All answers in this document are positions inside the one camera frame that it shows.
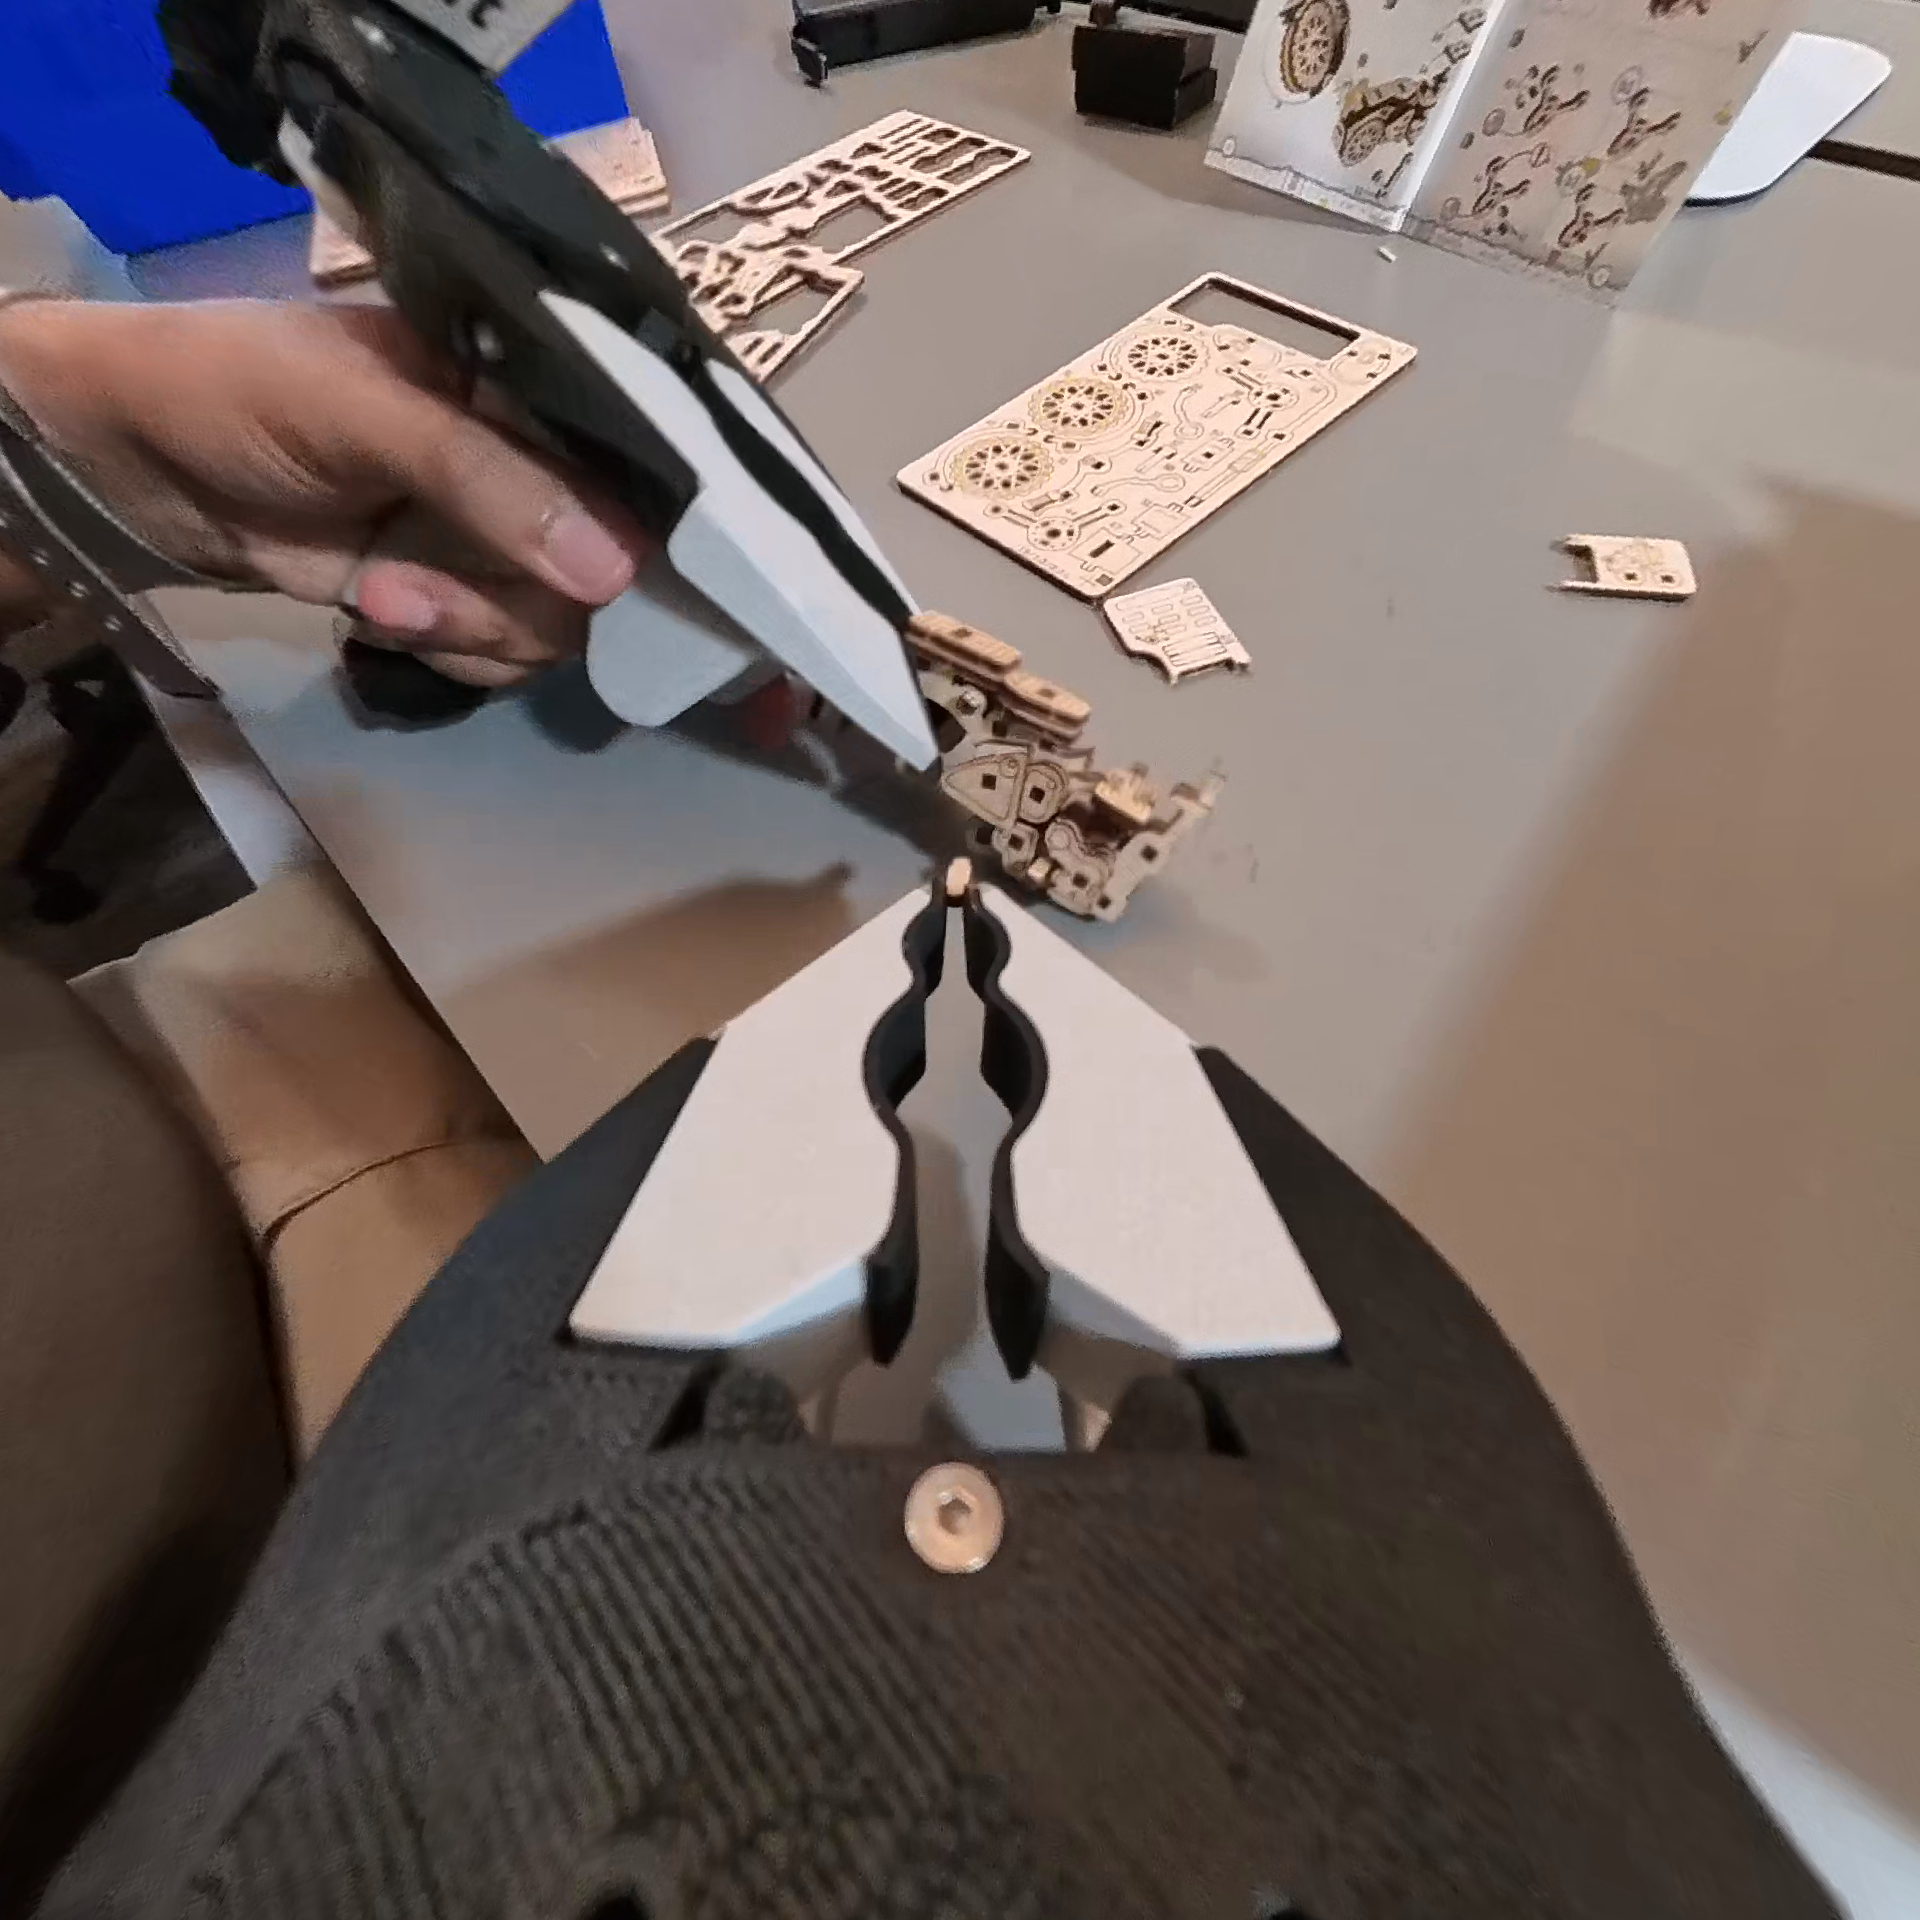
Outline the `black box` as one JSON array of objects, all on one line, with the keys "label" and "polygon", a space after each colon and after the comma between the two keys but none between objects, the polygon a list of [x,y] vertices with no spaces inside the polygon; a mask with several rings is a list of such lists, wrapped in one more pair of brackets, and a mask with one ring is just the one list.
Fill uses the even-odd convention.
[{"label": "black box", "polygon": [[1072,107],[1096,122],[1172,131],[1212,107],[1213,50],[1212,33],[1091,19],[1072,30]]}]

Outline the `person's beige trousers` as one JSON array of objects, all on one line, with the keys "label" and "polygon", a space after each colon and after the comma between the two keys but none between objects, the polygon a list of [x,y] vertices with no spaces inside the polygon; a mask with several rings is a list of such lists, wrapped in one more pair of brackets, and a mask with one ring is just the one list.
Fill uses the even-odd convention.
[{"label": "person's beige trousers", "polygon": [[309,1461],[537,1153],[339,875],[309,862],[79,979],[219,1167]]}]

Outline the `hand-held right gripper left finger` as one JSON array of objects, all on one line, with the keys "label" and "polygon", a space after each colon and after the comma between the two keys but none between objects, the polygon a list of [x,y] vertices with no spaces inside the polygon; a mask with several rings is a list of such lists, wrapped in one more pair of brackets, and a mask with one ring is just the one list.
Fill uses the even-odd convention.
[{"label": "hand-held right gripper left finger", "polygon": [[695,1049],[661,1145],[567,1317],[585,1354],[744,1366],[840,1443],[922,1437],[916,1145],[953,899],[922,886]]}]

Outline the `illustrated instruction booklet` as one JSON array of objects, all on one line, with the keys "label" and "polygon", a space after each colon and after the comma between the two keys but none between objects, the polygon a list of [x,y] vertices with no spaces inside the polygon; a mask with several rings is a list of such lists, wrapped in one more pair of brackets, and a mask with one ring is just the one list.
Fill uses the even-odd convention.
[{"label": "illustrated instruction booklet", "polygon": [[1805,13],[1258,5],[1207,168],[1612,302]]}]

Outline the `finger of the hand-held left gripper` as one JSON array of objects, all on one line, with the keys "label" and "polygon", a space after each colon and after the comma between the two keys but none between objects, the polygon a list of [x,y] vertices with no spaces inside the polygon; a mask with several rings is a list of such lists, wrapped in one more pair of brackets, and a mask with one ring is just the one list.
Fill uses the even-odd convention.
[{"label": "finger of the hand-held left gripper", "polygon": [[[612,377],[644,424],[644,342],[617,328],[585,299],[560,294],[543,294],[539,299],[595,369]],[[906,624],[735,622],[747,640],[821,694],[872,742],[912,770],[927,774],[940,760],[940,747],[916,670],[906,654]]]},{"label": "finger of the hand-held left gripper", "polygon": [[644,520],[735,622],[916,613],[844,489],[698,323],[644,323],[644,440]]}]

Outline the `partly emptied wooden sheet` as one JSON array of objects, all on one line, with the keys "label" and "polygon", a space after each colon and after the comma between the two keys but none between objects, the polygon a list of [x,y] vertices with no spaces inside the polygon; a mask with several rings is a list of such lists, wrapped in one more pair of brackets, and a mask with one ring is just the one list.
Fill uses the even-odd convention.
[{"label": "partly emptied wooden sheet", "polygon": [[866,279],[861,270],[807,246],[703,239],[668,248],[668,258],[704,325],[759,384],[803,357]]}]

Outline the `person's left hand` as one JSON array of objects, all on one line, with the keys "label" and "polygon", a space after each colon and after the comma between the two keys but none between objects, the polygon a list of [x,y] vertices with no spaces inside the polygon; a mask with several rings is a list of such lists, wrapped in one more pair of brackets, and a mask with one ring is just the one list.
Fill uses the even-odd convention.
[{"label": "person's left hand", "polygon": [[15,299],[2,373],[143,550],[351,613],[448,682],[576,659],[649,557],[632,515],[482,419],[386,309]]}]

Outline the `small wooden slotted piece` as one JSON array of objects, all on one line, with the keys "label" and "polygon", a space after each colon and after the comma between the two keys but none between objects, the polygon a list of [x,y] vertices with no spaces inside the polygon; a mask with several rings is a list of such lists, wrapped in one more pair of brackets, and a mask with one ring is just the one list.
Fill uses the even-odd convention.
[{"label": "small wooden slotted piece", "polygon": [[1205,677],[1240,677],[1253,659],[1194,579],[1109,597],[1100,613],[1121,651],[1178,689]]}]

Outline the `small wooden notched piece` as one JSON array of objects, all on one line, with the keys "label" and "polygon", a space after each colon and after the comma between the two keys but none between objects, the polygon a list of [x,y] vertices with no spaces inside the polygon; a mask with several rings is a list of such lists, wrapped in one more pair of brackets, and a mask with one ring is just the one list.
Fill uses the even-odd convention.
[{"label": "small wooden notched piece", "polygon": [[1567,535],[1557,551],[1569,577],[1557,592],[1651,605],[1688,605],[1697,595],[1689,550],[1653,535]]}]

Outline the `grey desk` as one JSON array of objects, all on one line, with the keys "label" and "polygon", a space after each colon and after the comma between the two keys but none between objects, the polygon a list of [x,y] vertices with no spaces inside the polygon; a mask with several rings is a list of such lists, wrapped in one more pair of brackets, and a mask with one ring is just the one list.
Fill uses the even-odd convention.
[{"label": "grey desk", "polygon": [[[777,5],[607,16],[677,209],[898,107],[1028,150],[783,407],[927,607],[1224,775],[1068,934],[1477,1288],[1809,1862],[1916,1915],[1916,183],[1805,163],[1595,304],[1080,122],[1063,21],[811,91]],[[1209,273],[1418,360],[1156,567],[1255,661],[1165,689],[897,471]],[[1697,595],[1557,592],[1571,535]]]}]

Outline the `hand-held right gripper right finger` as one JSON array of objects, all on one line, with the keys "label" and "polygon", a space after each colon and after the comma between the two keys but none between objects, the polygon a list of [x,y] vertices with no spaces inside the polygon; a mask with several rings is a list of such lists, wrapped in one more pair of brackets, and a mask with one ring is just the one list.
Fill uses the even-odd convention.
[{"label": "hand-held right gripper right finger", "polygon": [[981,1078],[1007,1109],[987,1312],[1068,1446],[1197,1363],[1329,1357],[1339,1330],[1209,1074],[1221,1061],[995,888],[968,895]]}]

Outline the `person's olive shirt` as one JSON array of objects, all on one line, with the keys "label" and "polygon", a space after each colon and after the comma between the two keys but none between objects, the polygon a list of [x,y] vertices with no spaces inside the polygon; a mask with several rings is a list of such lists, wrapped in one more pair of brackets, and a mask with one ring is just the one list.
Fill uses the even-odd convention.
[{"label": "person's olive shirt", "polygon": [[57,977],[2,966],[2,1913],[192,1690],[290,1482],[245,1219]]}]

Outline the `black flat device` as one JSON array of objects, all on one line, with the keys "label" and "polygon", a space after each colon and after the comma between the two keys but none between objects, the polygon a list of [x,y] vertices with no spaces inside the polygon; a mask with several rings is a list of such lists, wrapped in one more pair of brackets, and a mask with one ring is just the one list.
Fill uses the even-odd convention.
[{"label": "black flat device", "polygon": [[788,49],[811,87],[853,64],[1028,33],[1063,2],[793,2]]}]

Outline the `wooden mechanical model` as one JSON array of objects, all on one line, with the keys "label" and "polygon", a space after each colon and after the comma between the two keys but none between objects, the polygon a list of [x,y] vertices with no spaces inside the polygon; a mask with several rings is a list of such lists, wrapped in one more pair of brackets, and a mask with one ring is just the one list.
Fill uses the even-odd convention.
[{"label": "wooden mechanical model", "polygon": [[1104,761],[1091,703],[1031,672],[1011,643],[940,613],[912,616],[904,643],[941,746],[940,789],[969,819],[973,859],[1019,895],[1119,925],[1212,821],[1221,775],[1171,783]]}]

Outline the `empty wooden frame sheet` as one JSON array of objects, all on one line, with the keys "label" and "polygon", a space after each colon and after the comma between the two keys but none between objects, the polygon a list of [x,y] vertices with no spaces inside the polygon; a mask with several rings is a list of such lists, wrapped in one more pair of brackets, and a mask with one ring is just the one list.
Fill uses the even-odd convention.
[{"label": "empty wooden frame sheet", "polygon": [[1016,143],[927,112],[883,119],[809,152],[652,239],[690,297],[728,321],[792,279],[840,282],[883,243],[1028,163]]}]

